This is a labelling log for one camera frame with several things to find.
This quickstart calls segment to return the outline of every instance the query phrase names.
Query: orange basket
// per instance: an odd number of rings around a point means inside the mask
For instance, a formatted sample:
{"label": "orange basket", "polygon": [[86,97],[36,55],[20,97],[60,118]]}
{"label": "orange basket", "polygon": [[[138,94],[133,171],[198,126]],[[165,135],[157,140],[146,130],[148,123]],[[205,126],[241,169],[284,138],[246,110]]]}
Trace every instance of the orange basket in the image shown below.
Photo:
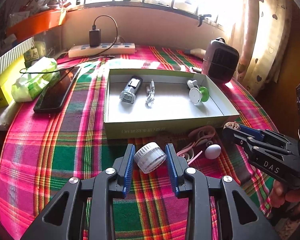
{"label": "orange basket", "polygon": [[18,42],[61,25],[65,21],[66,8],[54,9],[30,16],[7,29],[7,36],[14,34]]}

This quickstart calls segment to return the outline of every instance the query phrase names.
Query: yellow box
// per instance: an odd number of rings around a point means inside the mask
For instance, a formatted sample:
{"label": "yellow box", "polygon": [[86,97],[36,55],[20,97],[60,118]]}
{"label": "yellow box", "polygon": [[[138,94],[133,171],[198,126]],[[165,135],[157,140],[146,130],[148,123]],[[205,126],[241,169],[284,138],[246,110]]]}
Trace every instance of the yellow box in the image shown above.
{"label": "yellow box", "polygon": [[8,106],[12,101],[11,86],[21,76],[20,70],[24,67],[25,59],[21,55],[0,75],[0,107]]}

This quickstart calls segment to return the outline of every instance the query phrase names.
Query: cardboard box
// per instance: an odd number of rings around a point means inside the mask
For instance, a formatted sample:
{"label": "cardboard box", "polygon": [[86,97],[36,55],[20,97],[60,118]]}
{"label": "cardboard box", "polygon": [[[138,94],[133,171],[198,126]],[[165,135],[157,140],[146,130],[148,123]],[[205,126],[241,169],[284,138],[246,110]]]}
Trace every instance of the cardboard box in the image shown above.
{"label": "cardboard box", "polygon": [[0,57],[0,75],[5,71],[7,67],[9,67],[17,58],[23,55],[27,50],[34,47],[34,38],[31,37],[26,41],[18,44],[13,47],[7,53],[3,54]]}
{"label": "cardboard box", "polygon": [[[133,75],[141,77],[143,84],[135,102],[129,104],[121,101],[119,95]],[[149,108],[145,103],[146,86],[152,79],[155,95]],[[189,79],[209,90],[207,102],[194,105],[190,101],[186,85]],[[220,128],[238,116],[231,102],[206,75],[158,69],[109,69],[104,111],[108,139],[155,136],[162,131],[178,134],[204,125]]]}
{"label": "cardboard box", "polygon": [[19,72],[25,67],[23,55],[19,56],[0,75],[0,107],[8,106],[12,101],[11,86],[21,76]]}

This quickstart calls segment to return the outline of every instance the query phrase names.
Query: charging cable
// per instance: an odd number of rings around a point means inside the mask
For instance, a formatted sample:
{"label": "charging cable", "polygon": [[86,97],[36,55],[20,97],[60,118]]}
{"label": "charging cable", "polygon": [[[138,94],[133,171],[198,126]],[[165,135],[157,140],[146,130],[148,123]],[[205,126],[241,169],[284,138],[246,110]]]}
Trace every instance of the charging cable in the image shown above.
{"label": "charging cable", "polygon": [[151,107],[153,104],[153,101],[154,101],[154,82],[153,82],[153,80],[151,80],[151,82],[150,82],[150,87],[146,87],[146,91],[149,94],[146,99],[146,103],[149,107]]}
{"label": "charging cable", "polygon": [[114,42],[112,42],[110,47],[108,47],[105,50],[99,52],[97,55],[100,55],[100,54],[106,52],[108,49],[111,49],[114,46],[114,44],[116,44],[117,39],[118,39],[118,25],[117,25],[116,21],[109,15],[99,15],[97,18],[95,18],[95,20],[93,22],[92,31],[89,31],[89,44],[90,44],[90,47],[97,47],[101,43],[101,30],[96,29],[97,28],[96,20],[98,20],[100,17],[108,17],[114,22],[116,35],[115,35],[115,40],[114,40]]}
{"label": "charging cable", "polygon": [[94,57],[94,58],[90,58],[90,59],[84,60],[84,61],[82,61],[82,62],[80,62],[80,63],[78,63],[78,64],[75,64],[74,66],[66,67],[66,68],[59,68],[59,69],[54,70],[54,71],[47,71],[47,72],[27,72],[27,68],[22,68],[22,69],[20,69],[19,72],[20,72],[21,74],[50,74],[50,73],[60,72],[60,71],[67,70],[67,69],[73,69],[74,67],[77,67],[78,65],[80,65],[80,64],[82,64],[82,63],[85,63],[85,62],[88,62],[88,61],[92,61],[92,60],[95,60],[95,59],[98,59],[98,58],[113,58],[113,57],[115,57],[115,56]]}

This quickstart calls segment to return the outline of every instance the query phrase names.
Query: power strip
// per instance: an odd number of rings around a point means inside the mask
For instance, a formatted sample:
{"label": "power strip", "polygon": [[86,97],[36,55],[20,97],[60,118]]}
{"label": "power strip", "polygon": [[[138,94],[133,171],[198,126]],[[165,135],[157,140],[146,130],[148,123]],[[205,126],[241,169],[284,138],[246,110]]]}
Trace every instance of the power strip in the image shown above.
{"label": "power strip", "polygon": [[[96,55],[103,50],[109,48],[111,43],[101,43],[98,47],[90,47],[90,45],[73,46],[69,52],[69,57],[84,57]],[[109,54],[133,54],[135,53],[136,47],[134,43],[119,43],[112,46],[110,49],[102,53],[103,55]]]}

